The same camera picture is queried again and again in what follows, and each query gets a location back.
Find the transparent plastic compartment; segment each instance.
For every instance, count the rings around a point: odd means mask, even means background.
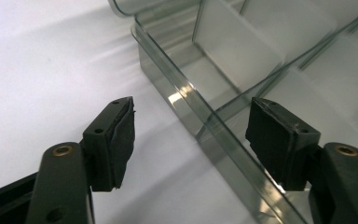
[[[337,14],[317,0],[283,1],[280,13],[311,26],[307,35],[286,18],[259,21],[271,10],[264,2],[168,1],[138,13],[132,33],[145,74],[256,219],[311,223],[308,193],[280,190],[245,140],[249,104],[275,100],[318,129],[321,145],[358,147],[358,91],[349,91],[358,89],[358,6],[343,1]]]

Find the white table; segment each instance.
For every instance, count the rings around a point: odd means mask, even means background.
[[[253,223],[143,74],[131,24],[105,0],[0,1],[0,187],[132,95],[134,152],[122,188],[93,193],[97,223]]]

